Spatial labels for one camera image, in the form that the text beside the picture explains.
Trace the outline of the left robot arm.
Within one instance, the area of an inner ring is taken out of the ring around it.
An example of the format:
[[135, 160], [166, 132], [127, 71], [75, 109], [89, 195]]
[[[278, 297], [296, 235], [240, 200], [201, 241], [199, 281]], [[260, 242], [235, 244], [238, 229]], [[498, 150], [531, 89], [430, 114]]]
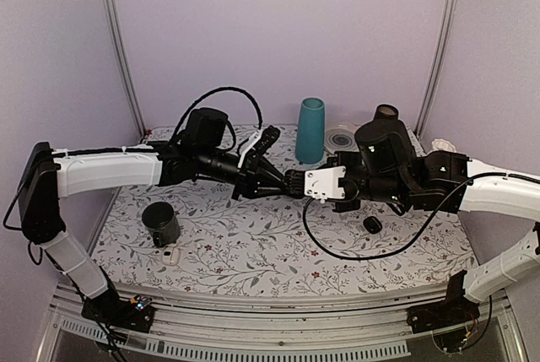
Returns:
[[106, 322], [117, 323], [126, 307], [106, 274], [68, 233], [60, 198], [121, 186], [175, 186], [198, 179], [231, 184], [234, 198], [290, 194], [287, 177], [265, 157], [280, 131], [258, 127], [234, 154], [221, 146], [224, 130], [230, 126], [226, 113], [193, 103], [167, 141], [75, 151], [38, 143], [8, 210], [19, 211], [18, 231], [76, 284], [94, 311]]

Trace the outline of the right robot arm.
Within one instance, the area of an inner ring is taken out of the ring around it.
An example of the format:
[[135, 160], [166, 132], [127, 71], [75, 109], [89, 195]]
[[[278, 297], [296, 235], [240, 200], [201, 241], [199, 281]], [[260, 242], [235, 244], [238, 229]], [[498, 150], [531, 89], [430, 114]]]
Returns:
[[452, 276], [446, 299], [436, 307], [445, 325], [467, 314], [469, 303], [527, 276], [539, 267], [539, 176], [520, 174], [447, 150], [418, 157], [403, 122], [375, 119], [354, 134], [359, 152], [339, 151], [325, 168], [313, 171], [319, 200], [336, 201], [335, 211], [357, 209], [361, 200], [387, 203], [397, 211], [431, 212], [418, 233], [394, 251], [370, 257], [339, 259], [372, 261], [401, 254], [415, 244], [438, 212], [489, 212], [536, 222], [509, 250], [473, 270]]

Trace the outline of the small black round case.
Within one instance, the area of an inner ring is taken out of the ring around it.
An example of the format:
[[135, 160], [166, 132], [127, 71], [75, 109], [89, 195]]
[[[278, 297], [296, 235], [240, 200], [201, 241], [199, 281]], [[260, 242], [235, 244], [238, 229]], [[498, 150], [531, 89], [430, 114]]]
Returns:
[[378, 234], [382, 230], [382, 224], [377, 217], [369, 216], [363, 220], [364, 228], [372, 235]]

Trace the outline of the white square earbud case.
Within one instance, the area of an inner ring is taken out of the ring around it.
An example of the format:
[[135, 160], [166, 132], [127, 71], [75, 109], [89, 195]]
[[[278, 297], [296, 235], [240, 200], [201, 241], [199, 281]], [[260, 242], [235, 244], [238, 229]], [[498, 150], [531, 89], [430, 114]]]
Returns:
[[165, 248], [162, 251], [162, 263], [166, 266], [175, 266], [181, 258], [181, 251], [176, 248]]

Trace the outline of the teal cylindrical vase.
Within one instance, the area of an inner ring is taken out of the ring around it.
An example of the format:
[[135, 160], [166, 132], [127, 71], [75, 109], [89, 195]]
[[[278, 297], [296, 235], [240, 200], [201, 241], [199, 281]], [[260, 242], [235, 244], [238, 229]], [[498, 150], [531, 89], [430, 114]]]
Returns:
[[315, 164], [324, 155], [325, 105], [315, 97], [305, 98], [300, 105], [295, 145], [296, 159]]

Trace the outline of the white swirl ceramic dish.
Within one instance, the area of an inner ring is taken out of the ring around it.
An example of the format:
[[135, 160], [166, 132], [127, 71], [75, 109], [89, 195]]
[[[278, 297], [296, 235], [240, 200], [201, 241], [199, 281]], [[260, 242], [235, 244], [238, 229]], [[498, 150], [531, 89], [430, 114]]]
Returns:
[[324, 148], [329, 154], [337, 151], [358, 152], [354, 134], [358, 128], [352, 123], [340, 123], [325, 131]]

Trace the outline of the dark brown tall vase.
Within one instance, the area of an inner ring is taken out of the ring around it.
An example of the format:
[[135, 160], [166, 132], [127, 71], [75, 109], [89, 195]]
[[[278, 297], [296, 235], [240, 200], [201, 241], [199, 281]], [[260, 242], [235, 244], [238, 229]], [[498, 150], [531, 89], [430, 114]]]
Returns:
[[394, 122], [399, 119], [399, 110], [388, 104], [380, 104], [375, 109], [374, 122]]

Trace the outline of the white ribbed vase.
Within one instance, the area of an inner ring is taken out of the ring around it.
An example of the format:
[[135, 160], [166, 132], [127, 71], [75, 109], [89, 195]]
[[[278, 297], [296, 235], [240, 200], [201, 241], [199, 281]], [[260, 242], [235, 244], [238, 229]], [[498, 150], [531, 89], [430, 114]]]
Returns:
[[450, 143], [449, 141], [446, 141], [442, 138], [436, 138], [431, 142], [431, 148], [433, 151], [448, 151], [455, 153], [456, 147], [454, 144]]

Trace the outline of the floral patterned table mat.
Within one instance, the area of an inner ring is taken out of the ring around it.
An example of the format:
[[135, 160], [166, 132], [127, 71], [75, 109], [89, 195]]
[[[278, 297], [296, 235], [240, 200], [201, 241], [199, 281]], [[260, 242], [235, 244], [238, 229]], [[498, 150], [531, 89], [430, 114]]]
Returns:
[[[408, 250], [428, 214], [403, 216], [385, 204], [334, 213], [329, 204], [290, 197], [233, 200], [232, 189], [213, 181], [178, 186], [123, 188], [100, 232], [92, 256], [109, 277], [124, 284], [239, 296], [367, 294], [445, 283], [477, 259], [456, 215], [439, 213]], [[162, 263], [142, 223], [151, 203], [166, 202], [181, 227], [177, 265]], [[363, 226], [377, 217], [380, 233]]]

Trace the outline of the dark grey mug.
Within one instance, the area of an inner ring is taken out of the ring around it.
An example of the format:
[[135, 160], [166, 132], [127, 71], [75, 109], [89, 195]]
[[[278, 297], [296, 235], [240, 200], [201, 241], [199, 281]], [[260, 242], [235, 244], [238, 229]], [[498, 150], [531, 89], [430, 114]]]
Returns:
[[148, 205], [142, 213], [142, 223], [157, 248], [175, 244], [181, 234], [175, 210], [166, 202]]

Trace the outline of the front aluminium rail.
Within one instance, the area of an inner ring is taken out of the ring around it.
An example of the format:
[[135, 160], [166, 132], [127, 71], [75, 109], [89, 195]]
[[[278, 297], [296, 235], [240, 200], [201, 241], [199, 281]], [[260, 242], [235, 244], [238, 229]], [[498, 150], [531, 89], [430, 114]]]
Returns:
[[118, 284], [153, 299], [147, 333], [121, 332], [130, 361], [529, 361], [506, 293], [483, 304], [470, 345], [451, 351], [455, 325], [416, 333], [408, 308], [440, 300], [441, 284], [371, 294], [246, 297]]

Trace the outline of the right rear aluminium frame post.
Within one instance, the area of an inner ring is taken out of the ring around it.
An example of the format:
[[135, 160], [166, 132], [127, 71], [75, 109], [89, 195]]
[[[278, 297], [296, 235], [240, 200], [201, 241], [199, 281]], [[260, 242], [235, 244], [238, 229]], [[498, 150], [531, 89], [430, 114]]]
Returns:
[[414, 134], [418, 138], [423, 137], [429, 122], [430, 112], [434, 107], [435, 96], [446, 57], [446, 50], [449, 39], [451, 38], [451, 28], [456, 13], [457, 3], [458, 0], [444, 0], [440, 29], [435, 45], [435, 53], [429, 70], [424, 97], [414, 128]]

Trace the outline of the aluminium frame post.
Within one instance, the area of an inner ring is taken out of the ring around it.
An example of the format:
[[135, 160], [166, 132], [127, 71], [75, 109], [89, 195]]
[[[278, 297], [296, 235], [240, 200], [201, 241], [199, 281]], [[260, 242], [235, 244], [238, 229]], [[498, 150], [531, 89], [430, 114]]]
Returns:
[[435, 45], [435, 53], [429, 70], [424, 97], [414, 128], [414, 134], [418, 138], [423, 137], [429, 122], [430, 112], [434, 107], [435, 96], [446, 57], [446, 50], [449, 39], [451, 38], [451, 28], [456, 13], [457, 3], [458, 0], [444, 0], [440, 29]]
[[105, 10], [105, 16], [111, 35], [111, 42], [115, 52], [116, 63], [118, 66], [122, 87], [127, 99], [128, 109], [131, 113], [135, 128], [140, 137], [146, 133], [146, 127], [143, 120], [143, 113], [138, 101], [132, 74], [127, 59], [127, 52], [122, 37], [121, 23], [117, 11], [116, 0], [102, 0]]

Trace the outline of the left rear aluminium frame post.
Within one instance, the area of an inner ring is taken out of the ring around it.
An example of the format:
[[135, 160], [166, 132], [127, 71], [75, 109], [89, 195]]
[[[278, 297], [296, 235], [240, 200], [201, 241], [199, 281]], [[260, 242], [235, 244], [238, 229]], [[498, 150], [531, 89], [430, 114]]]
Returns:
[[102, 0], [105, 10], [105, 16], [111, 35], [111, 42], [115, 52], [116, 63], [118, 66], [122, 87], [127, 99], [128, 109], [131, 113], [135, 128], [140, 137], [146, 133], [146, 127], [143, 120], [143, 113], [138, 101], [132, 74], [127, 59], [127, 52], [122, 37], [121, 23], [117, 11], [116, 0]]

